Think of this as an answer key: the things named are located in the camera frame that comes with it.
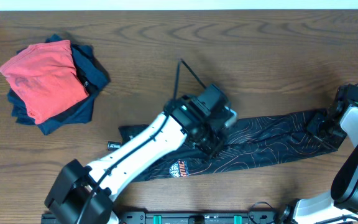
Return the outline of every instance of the black fabric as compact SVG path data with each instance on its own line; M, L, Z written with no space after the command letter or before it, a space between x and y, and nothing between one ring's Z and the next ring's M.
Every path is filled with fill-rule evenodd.
M45 42L49 43L60 40L62 39L54 34ZM77 71L77 77L84 85L89 96L76 105L68 108L66 111L49 118L42 124L38 124L38 128L44 135L54 132L65 124L90 122L92 120L94 100L99 95L99 92L109 83L106 75L94 66L93 51L90 46L71 44L71 51ZM8 101L13 104L12 116L17 117L17 123L35 125L34 119L27 115L27 109L24 102L12 89L9 90L7 98Z
M205 162L201 151L183 145L152 164L134 182L251 169L333 152L335 149L326 149L306 132L309 121L322 112L239 119L233 127L224 130L227 141L216 159ZM123 143L131 139L128 133L135 136L146 127L120 127Z

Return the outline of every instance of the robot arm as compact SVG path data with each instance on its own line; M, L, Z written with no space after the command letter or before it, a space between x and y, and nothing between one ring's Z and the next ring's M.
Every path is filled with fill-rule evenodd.
M164 112L146 130L120 149L85 167L77 160L67 164L45 205L61 224L78 223L79 219L80 224L118 224L118 217L112 211L113 202L157 159L184 142L209 155L206 159L217 156L225 142L222 128L228 128L237 119L237 114L226 106L228 103L215 85L207 87L200 96L183 96L168 102Z
M292 219L285 223L342 223L341 217L358 218L358 87L339 87L325 119L311 125L320 127L311 130L323 144L335 146L339 142L340 145L338 139L344 139L347 134L355 150L335 177L331 192L297 201L290 209Z

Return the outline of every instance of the black tag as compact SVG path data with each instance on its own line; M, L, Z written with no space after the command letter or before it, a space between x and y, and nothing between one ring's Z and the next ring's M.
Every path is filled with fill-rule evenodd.
M138 134L144 131L149 125L133 125L133 126L121 126L118 128L121 133L122 143L125 144L134 139Z
M85 87L85 90L92 94L98 90L98 87L92 83L89 82L89 80L86 77L86 74L84 71L82 71L80 68L77 68L77 78L82 83L82 85Z
M119 143L119 142L111 142L111 141L109 141L107 143L107 150L109 150L109 151L115 151L115 150L117 150L119 148L121 148L121 143Z

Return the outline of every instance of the fabric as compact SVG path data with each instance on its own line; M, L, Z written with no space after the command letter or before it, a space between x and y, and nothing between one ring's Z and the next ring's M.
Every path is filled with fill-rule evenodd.
M54 34L51 38L48 38L46 42L56 42L60 40L62 39ZM94 66L94 56L90 46L71 44L71 51L77 77L86 88L89 96L66 111L46 120L42 124L38 124L38 127L44 135L54 132L65 124L90 122L92 119L94 100L99 95L99 92L109 83L107 76ZM34 119L27 115L24 102L14 91L10 90L7 94L7 98L9 102L14 105L12 116L17 117L17 123L25 125L35 124Z
M84 100L88 93L76 77L69 40L33 44L8 60L0 72L40 124Z
M205 162L201 151L182 145L156 161L134 181L251 169L333 152L335 149L326 149L306 131L313 116L322 112L313 110L240 119L224 131L228 138L224 150L216 159ZM136 136L146 127L120 127L123 143L129 139L128 133Z

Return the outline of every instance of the black mount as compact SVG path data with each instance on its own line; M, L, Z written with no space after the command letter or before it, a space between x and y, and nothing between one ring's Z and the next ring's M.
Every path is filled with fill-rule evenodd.
M96 183L88 174L89 167L83 167L76 159L63 167L45 199L45 206L62 224L75 223L86 199L90 196L85 186ZM91 199L80 224L107 223L112 211L110 189L100 190Z
M273 210L249 213L125 212L119 215L119 224L268 224L273 223L275 215ZM52 214L43 214L41 224L61 223Z

